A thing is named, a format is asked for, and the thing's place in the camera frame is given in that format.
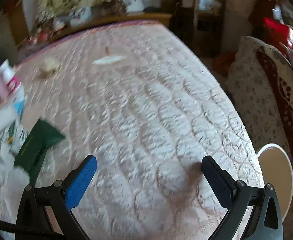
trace black cable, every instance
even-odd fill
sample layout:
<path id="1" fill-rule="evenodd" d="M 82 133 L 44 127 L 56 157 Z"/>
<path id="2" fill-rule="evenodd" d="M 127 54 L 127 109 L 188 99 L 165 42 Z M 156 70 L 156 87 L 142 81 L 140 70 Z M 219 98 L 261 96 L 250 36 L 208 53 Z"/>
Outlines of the black cable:
<path id="1" fill-rule="evenodd" d="M 21 235 L 29 235 L 29 236 L 40 236 L 40 237 L 46 237 L 50 239 L 61 239 L 66 240 L 64 235 L 61 235 L 56 232 L 48 231 L 48 230 L 41 230 L 38 228 L 32 228 L 22 225 L 15 225 L 8 222 L 4 222 L 0 220 L 0 230 L 13 233 L 13 234 L 21 234 Z"/>

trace beige round object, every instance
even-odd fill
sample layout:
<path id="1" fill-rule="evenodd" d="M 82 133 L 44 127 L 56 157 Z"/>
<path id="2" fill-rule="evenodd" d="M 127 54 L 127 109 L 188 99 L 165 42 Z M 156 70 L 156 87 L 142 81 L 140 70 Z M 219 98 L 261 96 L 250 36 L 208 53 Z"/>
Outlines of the beige round object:
<path id="1" fill-rule="evenodd" d="M 293 169 L 291 162 L 279 145 L 270 143 L 263 146 L 257 157 L 265 184 L 274 186 L 284 221 L 290 208 L 293 195 Z"/>

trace white quilted mattress cover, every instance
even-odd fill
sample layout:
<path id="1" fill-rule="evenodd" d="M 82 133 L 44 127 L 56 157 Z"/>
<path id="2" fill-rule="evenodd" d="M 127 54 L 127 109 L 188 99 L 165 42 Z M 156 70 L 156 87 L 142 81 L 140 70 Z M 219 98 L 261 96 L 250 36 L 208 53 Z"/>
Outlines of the white quilted mattress cover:
<path id="1" fill-rule="evenodd" d="M 43 59 L 62 68 L 39 77 Z M 66 135 L 37 187 L 94 155 L 98 172 L 73 214 L 91 239 L 208 239 L 226 213 L 201 173 L 211 155 L 232 177 L 264 185 L 248 134 L 207 68 L 164 26 L 111 25 L 21 64 L 26 107 Z M 239 239 L 249 211 L 235 235 Z"/>

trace metal screw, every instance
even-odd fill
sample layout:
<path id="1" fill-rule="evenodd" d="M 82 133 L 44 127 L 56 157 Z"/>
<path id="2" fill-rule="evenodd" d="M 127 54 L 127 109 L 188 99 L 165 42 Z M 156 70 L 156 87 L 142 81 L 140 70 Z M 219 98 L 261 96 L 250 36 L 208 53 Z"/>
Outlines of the metal screw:
<path id="1" fill-rule="evenodd" d="M 29 185 L 26 185 L 25 186 L 25 190 L 26 191 L 30 191 L 31 189 L 32 189 L 32 185 L 29 184 Z"/>
<path id="2" fill-rule="evenodd" d="M 60 187 L 62 185 L 63 181 L 61 181 L 60 179 L 54 181 L 54 187 Z"/>
<path id="3" fill-rule="evenodd" d="M 238 186 L 240 187 L 244 187 L 245 186 L 245 182 L 243 180 L 237 180 L 236 184 L 238 184 Z"/>
<path id="4" fill-rule="evenodd" d="M 266 184 L 266 187 L 269 189 L 269 190 L 274 190 L 274 187 L 272 184 Z"/>

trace blue gripper pad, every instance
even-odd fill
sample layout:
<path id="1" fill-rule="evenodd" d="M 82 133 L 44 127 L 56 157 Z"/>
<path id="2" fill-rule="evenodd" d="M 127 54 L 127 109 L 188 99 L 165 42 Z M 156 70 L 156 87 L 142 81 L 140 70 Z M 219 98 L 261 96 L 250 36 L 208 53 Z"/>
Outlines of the blue gripper pad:
<path id="1" fill-rule="evenodd" d="M 78 172 L 77 176 L 65 191 L 65 205 L 69 211 L 79 205 L 96 172 L 97 162 L 94 156 L 88 155 L 84 161 L 86 163 L 82 168 L 82 165 L 80 165 L 80 171 L 76 170 Z"/>

